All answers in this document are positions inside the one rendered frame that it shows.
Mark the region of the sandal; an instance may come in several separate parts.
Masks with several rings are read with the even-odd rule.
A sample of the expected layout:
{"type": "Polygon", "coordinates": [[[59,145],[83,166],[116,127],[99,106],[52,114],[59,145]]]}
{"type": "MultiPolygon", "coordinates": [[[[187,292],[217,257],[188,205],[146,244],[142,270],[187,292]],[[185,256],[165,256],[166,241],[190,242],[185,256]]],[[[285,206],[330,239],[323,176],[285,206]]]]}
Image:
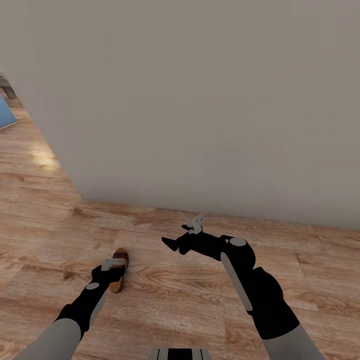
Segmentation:
{"type": "MultiPolygon", "coordinates": [[[[113,259],[125,259],[124,271],[126,271],[126,269],[129,266],[129,254],[124,248],[117,249],[112,258],[113,259]]],[[[110,267],[111,268],[122,268],[123,265],[111,265],[110,267]]],[[[124,286],[123,277],[124,276],[121,276],[119,282],[111,282],[110,283],[110,290],[111,290],[112,293],[116,294],[116,293],[121,293],[122,292],[123,286],[124,286]]]]}

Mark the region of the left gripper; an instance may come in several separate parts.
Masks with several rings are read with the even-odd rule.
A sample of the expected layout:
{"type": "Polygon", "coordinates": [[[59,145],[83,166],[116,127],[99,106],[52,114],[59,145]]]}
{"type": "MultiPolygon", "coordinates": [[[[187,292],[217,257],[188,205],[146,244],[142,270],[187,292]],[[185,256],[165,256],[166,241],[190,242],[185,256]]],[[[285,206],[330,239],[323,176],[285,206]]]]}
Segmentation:
{"type": "Polygon", "coordinates": [[[124,276],[124,273],[125,273],[125,265],[123,265],[122,268],[112,267],[108,271],[101,271],[101,267],[99,266],[93,269],[92,279],[96,279],[96,277],[99,276],[107,277],[109,282],[108,286],[110,286],[112,282],[119,282],[121,276],[124,276]]]}

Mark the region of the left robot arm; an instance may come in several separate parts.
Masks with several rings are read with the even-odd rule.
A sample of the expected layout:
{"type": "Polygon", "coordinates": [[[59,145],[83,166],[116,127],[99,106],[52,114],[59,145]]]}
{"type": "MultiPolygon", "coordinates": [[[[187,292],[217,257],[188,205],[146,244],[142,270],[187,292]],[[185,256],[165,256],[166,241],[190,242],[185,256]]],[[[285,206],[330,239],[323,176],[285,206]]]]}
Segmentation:
{"type": "Polygon", "coordinates": [[[66,304],[59,317],[29,346],[11,360],[72,360],[85,332],[103,308],[107,289],[125,273],[124,258],[104,258],[92,271],[92,281],[80,296],[66,304]],[[112,267],[123,265],[120,267],[112,267]]]}

